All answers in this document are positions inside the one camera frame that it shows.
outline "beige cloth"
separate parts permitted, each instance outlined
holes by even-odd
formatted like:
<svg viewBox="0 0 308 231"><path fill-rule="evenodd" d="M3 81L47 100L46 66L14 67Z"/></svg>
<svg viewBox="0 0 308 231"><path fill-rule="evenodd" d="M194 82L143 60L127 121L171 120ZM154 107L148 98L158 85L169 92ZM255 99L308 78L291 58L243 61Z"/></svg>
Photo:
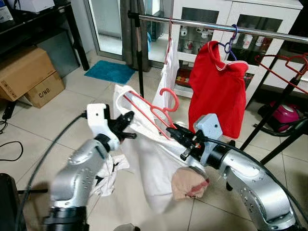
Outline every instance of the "beige cloth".
<svg viewBox="0 0 308 231"><path fill-rule="evenodd" d="M171 181L173 197L176 201L189 197L200 198L208 185L208 177L193 167L178 168Z"/></svg>

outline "metal rail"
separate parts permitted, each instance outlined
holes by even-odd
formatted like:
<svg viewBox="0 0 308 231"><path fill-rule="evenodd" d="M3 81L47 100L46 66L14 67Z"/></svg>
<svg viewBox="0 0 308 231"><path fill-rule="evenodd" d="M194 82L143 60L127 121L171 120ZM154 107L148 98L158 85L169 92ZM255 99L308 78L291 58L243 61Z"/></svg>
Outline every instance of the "metal rail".
<svg viewBox="0 0 308 231"><path fill-rule="evenodd" d="M203 23L203 22L196 22L196 21L175 19L175 18L170 19L170 18L156 17L156 16L144 15L144 14L140 14L139 18L145 21L153 21L153 22L159 22L159 23L169 23L171 21L172 24L177 24L177 25L203 27L205 29L235 32L235 28L232 26L218 25L218 24L213 24L213 23ZM245 28L245 27L238 27L237 32L243 33L243 34L265 36L265 37L272 38L272 39L273 38L283 39L286 41L308 44L308 38L300 37L296 35L288 35L288 34L265 31L265 30L256 30L256 29L250 29L250 28Z"/></svg>

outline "black cable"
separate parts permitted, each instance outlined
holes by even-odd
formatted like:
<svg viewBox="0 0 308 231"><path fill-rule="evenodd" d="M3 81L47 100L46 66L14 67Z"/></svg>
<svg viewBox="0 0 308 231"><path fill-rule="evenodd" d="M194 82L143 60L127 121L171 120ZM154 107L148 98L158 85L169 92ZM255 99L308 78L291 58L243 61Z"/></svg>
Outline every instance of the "black cable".
<svg viewBox="0 0 308 231"><path fill-rule="evenodd" d="M16 159L14 159L14 160L0 159L0 161L16 161L16 160L18 160L23 155L24 147L23 147L23 145L19 141L11 141L11 142L4 143L4 144L0 145L0 148L5 146L5 145L7 145L7 144L10 144L10 143L18 143L20 145L21 151L20 151L19 156Z"/></svg>
<svg viewBox="0 0 308 231"><path fill-rule="evenodd" d="M284 190L284 192L288 195L288 197L293 201L293 203L295 204L295 206L298 208L299 212L303 216L305 222L308 224L308 218L307 218L306 214L304 213L303 209L301 208L301 206L299 205L299 203L297 202L297 200L293 197L293 195L280 183L279 180L277 180L277 178L264 165L262 165L259 161L257 161L255 158L253 158L249 154L245 153L244 151L242 151L242 150L240 150L240 149L238 149L238 148L236 148L232 145L229 145L227 143L205 137L205 142L207 142L207 141L228 147L230 149L233 149L233 150L241 153L245 157L249 158L250 160L254 161L260 169L265 170L266 174L268 174L274 180L274 182L276 184L278 184Z"/></svg>
<svg viewBox="0 0 308 231"><path fill-rule="evenodd" d="M51 145L49 146L49 148L46 150L46 152L44 153L44 155L42 156L42 158L40 159L39 163L37 164L37 166L35 167L35 170L33 171L30 180L27 184L25 193L24 193L24 197L23 200L21 202L21 205L18 208L17 211L17 216L16 216L16 221L15 221L15 231L19 231L19 224L20 224L20 219L21 219L21 214L22 211L24 209L25 203L29 197L29 192L31 190L31 184L34 180L34 177L36 176L36 174L38 173L40 167L42 166L44 160L46 159L47 155L49 154L49 152L51 151L51 149L54 147L54 145L57 143L57 141L62 137L62 135L80 118L82 117L86 117L85 113L80 114L79 116L77 116L75 119L73 119L72 122L70 122L61 132L60 134L54 139L54 141L51 143Z"/></svg>
<svg viewBox="0 0 308 231"><path fill-rule="evenodd" d="M8 122L6 122L6 120L2 120L0 121L0 126L3 125L3 127L0 129L0 135L3 134L3 131L6 129L6 127L8 126Z"/></svg>

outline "blue hanger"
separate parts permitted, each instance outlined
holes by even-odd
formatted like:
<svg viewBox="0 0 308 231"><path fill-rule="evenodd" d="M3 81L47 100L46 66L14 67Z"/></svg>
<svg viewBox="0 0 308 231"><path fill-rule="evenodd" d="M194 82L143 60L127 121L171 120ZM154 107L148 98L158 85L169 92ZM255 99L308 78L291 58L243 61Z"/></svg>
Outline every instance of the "blue hanger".
<svg viewBox="0 0 308 231"><path fill-rule="evenodd" d="M234 53L232 52L232 43L233 43L233 41L235 40L235 37L236 37L236 35L237 35L237 25L236 24L233 24L232 25L234 28L235 28L235 33L233 34L233 36L231 37L231 39L229 40L229 42L227 42L226 44L222 44L221 42L219 42L218 44L219 45L221 45L221 46L223 46L224 48L225 48L225 52L227 53L227 54L231 54L232 55L232 57L235 59L235 61L237 61L237 59L236 59L236 57L235 57L235 55L234 55Z"/></svg>

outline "white cloth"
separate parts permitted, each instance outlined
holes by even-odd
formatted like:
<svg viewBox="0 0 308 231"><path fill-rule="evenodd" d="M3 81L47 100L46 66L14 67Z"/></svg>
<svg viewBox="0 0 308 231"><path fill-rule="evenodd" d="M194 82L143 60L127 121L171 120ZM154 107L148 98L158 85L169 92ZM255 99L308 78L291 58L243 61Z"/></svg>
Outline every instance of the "white cloth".
<svg viewBox="0 0 308 231"><path fill-rule="evenodd" d="M178 59L178 50L176 47L176 43L171 39L169 53L167 54L167 64L164 65L161 72L161 80L159 82L153 105L158 106L160 108L168 107L171 108L173 106L173 100L170 94L164 93L163 96L159 94L162 88L170 88L174 89L175 79L177 77L177 72L180 67L179 59Z"/></svg>
<svg viewBox="0 0 308 231"><path fill-rule="evenodd" d="M93 187L91 195L95 193L99 196L109 196L115 189L117 171L125 168L129 168L129 163L124 155L112 157L108 155L102 169L97 173L97 176L103 179Z"/></svg>
<svg viewBox="0 0 308 231"><path fill-rule="evenodd" d="M130 86L115 86L115 117L128 111L135 112L127 132L135 132L137 138L125 139L121 147L128 158L131 170L141 178L150 207L155 212L162 213L172 200L171 180L175 171L179 167L195 166L201 170L204 170L204 167L191 156L186 161L180 159L185 147L173 139L167 140L159 135L157 128L123 97L126 93L126 96L153 119L149 106L136 96L127 93L130 90L133 90Z"/></svg>

